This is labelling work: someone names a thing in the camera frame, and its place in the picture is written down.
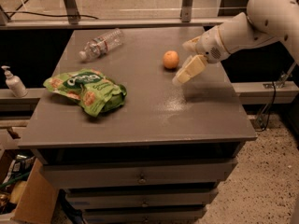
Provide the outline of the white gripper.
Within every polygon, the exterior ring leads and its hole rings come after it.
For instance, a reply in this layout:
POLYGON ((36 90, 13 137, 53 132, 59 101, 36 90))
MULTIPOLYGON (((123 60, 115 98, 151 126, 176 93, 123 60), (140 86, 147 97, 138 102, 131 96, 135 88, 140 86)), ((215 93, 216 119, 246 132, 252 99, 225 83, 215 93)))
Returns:
POLYGON ((197 36, 182 44, 182 47, 190 52, 197 52, 201 55, 190 56, 184 62, 172 79, 175 86, 181 86, 193 77, 202 73, 207 62, 218 63, 226 60, 230 53, 222 43, 218 26, 205 31, 200 37, 197 36))

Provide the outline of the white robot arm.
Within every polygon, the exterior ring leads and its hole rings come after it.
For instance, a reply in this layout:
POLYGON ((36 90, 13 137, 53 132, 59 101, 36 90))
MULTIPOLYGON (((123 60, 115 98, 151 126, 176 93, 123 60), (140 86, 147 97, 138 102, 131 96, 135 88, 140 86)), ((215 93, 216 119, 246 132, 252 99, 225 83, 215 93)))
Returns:
POLYGON ((255 49, 280 42, 299 63, 299 1, 249 0, 247 10, 186 41, 192 53, 173 78, 181 86, 242 49, 255 49))

